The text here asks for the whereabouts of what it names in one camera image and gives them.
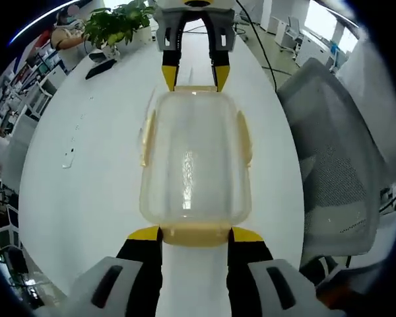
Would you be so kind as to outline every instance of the window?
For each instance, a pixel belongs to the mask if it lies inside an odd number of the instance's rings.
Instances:
[[[345,53],[351,52],[353,51],[357,42],[358,39],[355,37],[355,35],[352,34],[349,29],[345,28],[341,41],[339,42],[339,48]]]
[[[304,26],[311,31],[331,40],[336,28],[336,18],[323,6],[315,1],[310,1],[310,7],[306,15]]]

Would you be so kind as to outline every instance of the chair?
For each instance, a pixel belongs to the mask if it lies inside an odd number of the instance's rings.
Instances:
[[[7,224],[0,228],[0,251],[9,247],[22,249],[19,240],[18,211],[10,205],[6,206]]]
[[[295,55],[294,58],[296,58],[296,52],[299,50],[302,40],[304,39],[304,35],[300,32],[299,20],[297,18],[288,17],[288,26],[285,34],[296,43],[296,47],[288,48],[286,46],[281,46],[280,51],[286,50],[288,52],[292,52]]]
[[[277,92],[300,161],[304,253],[367,252],[376,235],[384,161],[347,90],[310,58]]]
[[[44,110],[47,108],[48,102],[53,98],[51,94],[46,92],[38,81],[31,87],[28,92],[24,103],[28,106],[28,109],[32,112],[32,115],[40,119]]]
[[[301,44],[304,35],[301,34],[299,28],[299,20],[295,17],[288,17],[288,28],[286,34],[288,34],[296,43]]]

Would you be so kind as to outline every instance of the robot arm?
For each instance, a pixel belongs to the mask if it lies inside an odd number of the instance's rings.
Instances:
[[[155,316],[162,286],[162,239],[158,226],[134,232],[116,258],[104,258],[82,274],[58,308],[40,307],[36,315]],[[233,316],[343,315],[319,302],[314,285],[285,260],[273,260],[255,232],[230,231],[227,266]]]
[[[234,0],[159,0],[154,18],[158,47],[163,51],[162,71],[168,88],[174,90],[182,56],[182,33],[187,22],[202,19],[209,37],[209,54],[214,83],[221,91],[230,64],[228,52],[234,47]]]

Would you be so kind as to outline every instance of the gray mesh chair back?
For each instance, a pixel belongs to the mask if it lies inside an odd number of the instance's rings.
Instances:
[[[305,253],[367,252],[379,218],[382,161],[355,103],[314,58],[281,86],[278,96],[300,161]]]

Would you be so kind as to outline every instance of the green plant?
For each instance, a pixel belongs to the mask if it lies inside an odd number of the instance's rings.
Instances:
[[[114,10],[95,9],[85,24],[85,34],[97,48],[103,44],[114,46],[123,39],[128,44],[132,42],[134,32],[150,25],[149,15],[153,12],[154,7],[147,7],[143,0],[133,0]]]

